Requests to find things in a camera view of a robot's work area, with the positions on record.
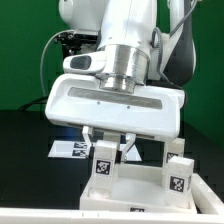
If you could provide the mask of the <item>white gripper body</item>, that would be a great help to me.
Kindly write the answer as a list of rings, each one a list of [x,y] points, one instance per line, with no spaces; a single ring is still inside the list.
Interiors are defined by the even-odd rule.
[[[64,74],[53,84],[45,114],[56,125],[173,140],[184,98],[182,90],[156,86],[137,85],[132,94],[108,91],[93,76]]]

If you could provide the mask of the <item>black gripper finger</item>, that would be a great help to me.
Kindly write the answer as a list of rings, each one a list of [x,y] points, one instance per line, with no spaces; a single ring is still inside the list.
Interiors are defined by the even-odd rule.
[[[116,164],[121,164],[122,162],[125,161],[126,154],[134,146],[136,135],[133,133],[127,133],[125,139],[126,144],[124,145],[124,147],[122,149],[118,149],[116,152],[116,158],[115,158]]]
[[[93,136],[93,128],[89,126],[84,126],[82,129],[82,135],[87,145],[86,157],[92,159],[94,156],[94,145],[91,142],[91,137]]]

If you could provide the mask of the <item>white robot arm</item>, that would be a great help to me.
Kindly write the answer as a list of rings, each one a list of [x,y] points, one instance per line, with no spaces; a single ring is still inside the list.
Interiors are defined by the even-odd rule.
[[[172,141],[195,70],[191,14],[197,0],[167,0],[170,30],[156,25],[157,0],[109,0],[95,51],[68,56],[45,113],[54,124],[102,131],[85,154],[121,163],[137,138]]]

